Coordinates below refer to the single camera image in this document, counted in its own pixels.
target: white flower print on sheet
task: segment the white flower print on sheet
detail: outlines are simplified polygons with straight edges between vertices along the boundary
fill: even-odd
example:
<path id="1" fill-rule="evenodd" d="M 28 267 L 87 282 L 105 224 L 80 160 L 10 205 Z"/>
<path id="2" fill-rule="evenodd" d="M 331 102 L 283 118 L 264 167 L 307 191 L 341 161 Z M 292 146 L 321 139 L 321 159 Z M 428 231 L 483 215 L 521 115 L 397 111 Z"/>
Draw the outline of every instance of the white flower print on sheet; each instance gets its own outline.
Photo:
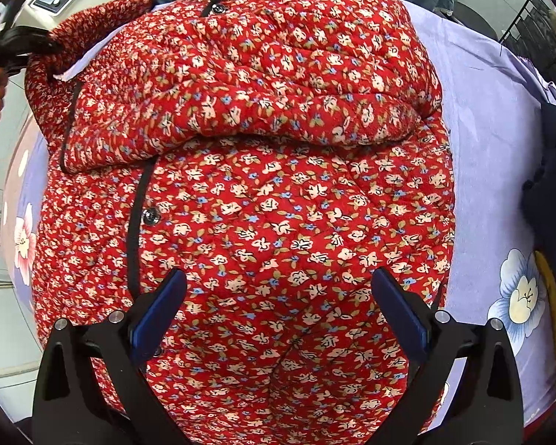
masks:
<path id="1" fill-rule="evenodd" d="M 504 323 L 516 355 L 546 310 L 546 284 L 535 264 L 534 253 L 525 259 L 518 249 L 511 249 L 500 267 L 500 295 L 490 306 L 488 319 L 498 318 Z"/>
<path id="2" fill-rule="evenodd" d="M 27 204 L 25 217 L 16 218 L 15 223 L 15 267 L 21 271 L 22 282 L 25 286 L 31 283 L 31 269 L 35 260 L 37 236 L 33 230 L 33 208 Z"/>

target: round button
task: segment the round button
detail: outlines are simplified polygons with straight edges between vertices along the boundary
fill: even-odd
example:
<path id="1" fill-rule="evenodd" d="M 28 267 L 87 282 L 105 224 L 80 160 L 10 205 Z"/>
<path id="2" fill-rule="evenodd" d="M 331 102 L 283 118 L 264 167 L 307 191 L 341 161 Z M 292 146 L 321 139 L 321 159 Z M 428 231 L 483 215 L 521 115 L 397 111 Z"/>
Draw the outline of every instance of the round button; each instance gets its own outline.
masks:
<path id="1" fill-rule="evenodd" d="M 142 213 L 142 222 L 147 226 L 154 226 L 160 221 L 160 212 L 157 208 L 147 208 Z"/>
<path id="2" fill-rule="evenodd" d="M 212 11 L 216 14 L 226 13 L 226 10 L 226 6 L 224 6 L 222 3 L 215 3 L 214 5 L 212 5 Z"/>

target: white flower print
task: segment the white flower print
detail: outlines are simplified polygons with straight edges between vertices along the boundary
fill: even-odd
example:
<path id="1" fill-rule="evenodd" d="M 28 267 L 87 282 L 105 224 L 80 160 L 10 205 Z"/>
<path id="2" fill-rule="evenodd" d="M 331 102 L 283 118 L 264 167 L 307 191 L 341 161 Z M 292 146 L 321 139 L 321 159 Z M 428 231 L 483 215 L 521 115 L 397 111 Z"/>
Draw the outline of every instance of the white flower print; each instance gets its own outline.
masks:
<path id="1" fill-rule="evenodd" d="M 289 232 L 294 231 L 294 229 L 291 228 L 291 224 L 287 220 L 280 221 L 278 224 L 271 224 L 271 226 L 274 232 L 278 235 L 288 234 Z"/>
<path id="2" fill-rule="evenodd" d="M 309 236 L 304 236 L 301 239 L 292 241 L 291 249 L 294 250 L 301 250 L 307 251 L 313 247 L 313 241 L 309 238 Z"/>
<path id="3" fill-rule="evenodd" d="M 355 208 L 368 206 L 369 199 L 362 194 L 355 194 L 353 196 L 350 196 L 350 204 L 352 204 Z"/>
<path id="4" fill-rule="evenodd" d="M 272 258 L 269 261 L 265 261 L 263 266 L 261 267 L 261 270 L 264 271 L 266 269 L 273 269 L 275 267 L 278 267 L 278 262 L 276 261 L 276 259 Z"/>
<path id="5" fill-rule="evenodd" d="M 222 156 L 220 154 L 208 154 L 204 156 L 202 161 L 206 165 L 216 165 L 219 162 L 222 162 Z"/>
<path id="6" fill-rule="evenodd" d="M 255 260 L 253 257 L 253 253 L 250 251 L 245 251 L 244 249 L 238 249 L 235 251 L 235 256 L 239 258 L 241 262 L 247 262 Z"/>
<path id="7" fill-rule="evenodd" d="M 445 271 L 447 271 L 447 269 L 449 269 L 449 261 L 446 257 L 444 257 L 443 259 L 438 260 L 436 263 L 434 263 L 434 268 L 435 270 L 437 270 L 439 273 L 444 273 Z"/>
<path id="8" fill-rule="evenodd" d="M 235 197 L 243 198 L 247 197 L 247 187 L 243 184 L 234 184 L 231 186 L 231 192 L 235 194 Z"/>
<path id="9" fill-rule="evenodd" d="M 269 196 L 270 192 L 274 190 L 274 185 L 271 182 L 267 182 L 259 188 L 257 192 L 258 196 Z"/>
<path id="10" fill-rule="evenodd" d="M 389 50 L 387 51 L 386 56 L 389 59 L 397 58 L 399 52 L 400 52 L 400 50 L 397 47 L 389 47 Z"/>
<path id="11" fill-rule="evenodd" d="M 187 174 L 187 179 L 190 181 L 191 180 L 199 181 L 202 177 L 204 177 L 202 171 L 200 171 L 200 169 L 197 167 L 194 167 L 193 169 L 187 169 L 185 173 Z"/>
<path id="12" fill-rule="evenodd" d="M 15 267 L 21 272 L 22 282 L 26 286 L 31 284 L 31 269 L 37 247 L 37 236 L 32 231 L 33 207 L 28 203 L 25 217 L 17 217 L 15 223 Z"/>
<path id="13" fill-rule="evenodd" d="M 142 251 L 142 254 L 140 255 L 140 257 L 144 260 L 144 261 L 148 261 L 148 262 L 153 262 L 156 259 L 156 256 L 147 250 Z"/>
<path id="14" fill-rule="evenodd" d="M 362 77 L 362 74 L 358 70 L 351 70 L 350 72 L 348 72 L 348 79 L 351 82 L 358 83 L 358 81 L 360 80 L 361 77 Z M 363 111 L 362 111 L 362 115 L 363 115 L 362 121 L 363 121 L 364 124 L 367 124 L 368 122 L 366 121 L 367 119 L 365 118 L 365 111 L 367 112 L 367 115 L 368 115 L 368 112 L 369 112 L 369 110 L 367 110 L 366 108 L 363 109 Z"/>
<path id="15" fill-rule="evenodd" d="M 328 255 L 326 253 L 313 253 L 309 257 L 309 261 L 313 263 L 323 264 L 328 259 Z"/>
<path id="16" fill-rule="evenodd" d="M 404 262 L 404 261 L 394 263 L 391 266 L 391 270 L 394 273 L 397 273 L 397 274 L 406 273 L 408 271 L 411 271 L 411 269 L 412 269 L 412 266 L 409 265 L 407 262 Z"/>
<path id="17" fill-rule="evenodd" d="M 173 227 L 173 235 L 182 235 L 185 236 L 191 232 L 191 227 L 186 222 L 182 222 L 180 224 L 175 224 Z"/>
<path id="18" fill-rule="evenodd" d="M 229 261 L 227 259 L 226 256 L 223 256 L 222 254 L 217 254 L 216 256 L 214 256 L 212 259 L 210 259 L 211 263 L 214 264 L 215 266 L 219 266 L 221 264 L 227 264 L 227 262 Z"/>
<path id="19" fill-rule="evenodd" d="M 385 83 L 383 82 L 383 77 L 381 77 L 381 75 L 374 74 L 371 82 L 373 84 L 373 88 L 377 89 L 379 92 L 385 90 Z"/>
<path id="20" fill-rule="evenodd" d="M 399 174 L 388 174 L 385 177 L 385 182 L 387 182 L 388 184 L 402 185 L 404 180 Z"/>
<path id="21" fill-rule="evenodd" d="M 309 279 L 309 276 L 304 271 L 295 271 L 292 272 L 288 278 L 288 281 L 291 282 L 293 285 L 298 286 L 303 284 L 305 281 Z"/>
<path id="22" fill-rule="evenodd" d="M 238 229 L 236 234 L 239 236 L 239 239 L 243 239 L 244 241 L 251 241 L 257 236 L 257 233 L 252 229 Z"/>
<path id="23" fill-rule="evenodd" d="M 306 174 L 303 174 L 302 172 L 297 172 L 295 175 L 292 176 L 292 181 L 298 185 L 303 185 L 309 179 L 310 177 Z"/>
<path id="24" fill-rule="evenodd" d="M 327 43 L 327 38 L 325 32 L 319 28 L 315 30 L 315 37 L 319 43 Z"/>
<path id="25" fill-rule="evenodd" d="M 344 249 L 342 249 L 340 251 L 340 253 L 338 254 L 338 258 L 342 259 L 344 261 L 348 260 L 348 259 L 352 259 L 354 256 L 356 256 L 356 253 L 352 252 L 350 249 L 348 249 L 347 247 L 344 247 Z"/>
<path id="26" fill-rule="evenodd" d="M 307 326 L 311 326 L 315 323 L 318 323 L 320 320 L 321 320 L 320 315 L 313 314 L 308 311 L 303 315 L 303 323 L 305 323 Z"/>
<path id="27" fill-rule="evenodd" d="M 406 212 L 408 212 L 408 208 L 400 204 L 390 204 L 389 208 L 391 209 L 390 213 L 394 216 L 403 216 Z"/>
<path id="28" fill-rule="evenodd" d="M 344 244 L 344 238 L 339 234 L 333 233 L 330 236 L 330 244 L 333 244 L 334 246 L 339 247 L 342 244 Z"/>
<path id="29" fill-rule="evenodd" d="M 292 32 L 292 36 L 295 37 L 295 39 L 298 42 L 302 42 L 304 39 L 307 38 L 306 33 L 299 27 L 296 27 L 293 32 Z"/>
<path id="30" fill-rule="evenodd" d="M 167 242 L 167 238 L 162 234 L 155 234 L 150 238 L 150 240 L 155 244 L 164 244 Z"/>
<path id="31" fill-rule="evenodd" d="M 322 219 L 323 219 L 323 214 L 319 211 L 313 211 L 307 214 L 307 220 L 309 220 L 311 223 L 315 221 L 320 221 Z"/>
<path id="32" fill-rule="evenodd" d="M 338 34 L 338 43 L 340 45 L 342 45 L 343 47 L 351 47 L 352 46 L 352 40 L 351 40 L 350 36 L 345 35 L 345 34 Z"/>
<path id="33" fill-rule="evenodd" d="M 366 234 L 365 234 L 364 231 L 362 231 L 362 230 L 360 230 L 360 229 L 357 229 L 357 230 L 355 230 L 355 231 L 352 231 L 352 232 L 348 235 L 348 237 L 349 237 L 350 239 L 352 239 L 354 242 L 359 243 L 359 242 L 361 242 L 361 241 L 366 237 Z"/>
<path id="34" fill-rule="evenodd" d="M 224 215 L 234 214 L 235 212 L 239 212 L 241 209 L 242 207 L 238 205 L 236 202 L 229 202 L 221 206 L 221 212 Z"/>
<path id="35" fill-rule="evenodd" d="M 236 293 L 237 291 L 241 290 L 243 286 L 245 286 L 245 281 L 243 280 L 243 277 L 239 275 L 235 279 L 229 279 L 226 282 L 225 288 L 229 291 L 232 291 L 233 293 Z"/>
<path id="36" fill-rule="evenodd" d="M 269 174 L 270 172 L 276 172 L 282 169 L 282 166 L 279 162 L 269 162 L 265 165 L 265 169 L 262 170 L 262 174 Z"/>
<path id="37" fill-rule="evenodd" d="M 262 237 L 261 239 L 253 241 L 251 245 L 258 248 L 259 251 L 267 251 L 271 246 L 271 242 L 266 241 L 265 238 Z"/>
<path id="38" fill-rule="evenodd" d="M 319 196 L 326 196 L 327 186 L 321 184 L 310 185 L 307 188 L 307 192 L 309 193 L 312 199 L 315 199 L 316 197 Z"/>
<path id="39" fill-rule="evenodd" d="M 241 156 L 240 159 L 247 165 L 259 164 L 259 157 L 256 155 L 245 154 Z"/>
<path id="40" fill-rule="evenodd" d="M 259 208 L 264 212 L 271 212 L 278 209 L 278 201 L 273 197 L 264 200 L 264 202 L 259 204 Z"/>
<path id="41" fill-rule="evenodd" d="M 513 353 L 540 324 L 546 310 L 546 284 L 531 253 L 525 259 L 518 249 L 511 249 L 500 267 L 500 296 L 488 310 L 488 319 L 504 323 Z"/>
<path id="42" fill-rule="evenodd" d="M 375 218 L 375 220 L 373 222 L 374 222 L 375 225 L 377 225 L 379 227 L 388 227 L 389 226 L 389 221 L 387 220 L 387 218 L 385 216 Z"/>
<path id="43" fill-rule="evenodd" d="M 323 286 L 320 283 L 312 284 L 307 290 L 307 293 L 309 293 L 309 299 L 314 300 L 318 296 L 324 296 L 326 289 L 327 286 Z"/>
<path id="44" fill-rule="evenodd" d="M 255 288 L 255 294 L 259 294 L 260 296 L 268 296 L 270 294 L 271 288 L 265 284 L 258 286 Z"/>
<path id="45" fill-rule="evenodd" d="M 372 251 L 366 256 L 360 256 L 360 264 L 365 267 L 374 267 L 378 262 L 379 258 L 377 258 L 377 253 L 375 251 Z"/>

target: blue gripper pad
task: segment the blue gripper pad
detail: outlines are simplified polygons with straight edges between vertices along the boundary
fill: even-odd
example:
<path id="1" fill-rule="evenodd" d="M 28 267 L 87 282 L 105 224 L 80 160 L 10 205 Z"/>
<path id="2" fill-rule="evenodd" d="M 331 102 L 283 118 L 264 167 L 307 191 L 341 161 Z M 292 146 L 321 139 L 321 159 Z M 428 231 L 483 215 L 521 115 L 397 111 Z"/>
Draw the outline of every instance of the blue gripper pad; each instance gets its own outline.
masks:
<path id="1" fill-rule="evenodd" d="M 428 357 L 428 330 L 406 300 L 412 298 L 411 293 L 404 291 L 384 267 L 373 272 L 371 290 L 408 359 L 424 363 Z M 423 302 L 416 304 L 426 306 Z"/>
<path id="2" fill-rule="evenodd" d="M 142 366 L 154 356 L 185 299 L 185 293 L 185 273 L 178 269 L 171 270 L 156 290 L 154 301 L 132 331 L 130 358 L 135 366 Z"/>

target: floral pattern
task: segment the floral pattern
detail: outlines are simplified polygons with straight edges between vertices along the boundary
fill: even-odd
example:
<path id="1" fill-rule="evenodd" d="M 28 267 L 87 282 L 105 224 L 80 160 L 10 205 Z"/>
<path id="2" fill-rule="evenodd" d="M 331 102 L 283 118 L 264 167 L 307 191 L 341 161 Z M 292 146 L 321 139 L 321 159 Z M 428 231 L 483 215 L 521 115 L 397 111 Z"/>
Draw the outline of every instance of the floral pattern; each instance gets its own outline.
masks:
<path id="1" fill-rule="evenodd" d="M 31 284 L 31 269 L 36 256 L 37 236 L 33 231 L 33 208 L 27 204 L 25 216 L 15 223 L 15 267 L 21 272 L 22 282 Z"/>
<path id="2" fill-rule="evenodd" d="M 207 4 L 108 3 L 54 30 L 63 55 L 31 60 L 51 152 L 40 337 L 60 316 L 129 308 L 129 265 L 143 292 L 181 267 L 190 288 L 146 376 L 192 440 L 364 443 L 408 365 L 372 270 L 427 303 L 449 275 L 440 84 L 399 0 L 224 0 L 201 16 Z M 75 84 L 50 75 L 132 19 L 78 76 L 64 141 Z M 130 245 L 136 206 L 156 219 Z"/>
<path id="3" fill-rule="evenodd" d="M 488 319 L 498 318 L 504 323 L 516 355 L 546 310 L 546 284 L 534 253 L 526 259 L 518 249 L 510 250 L 500 267 L 500 296 L 490 306 Z"/>

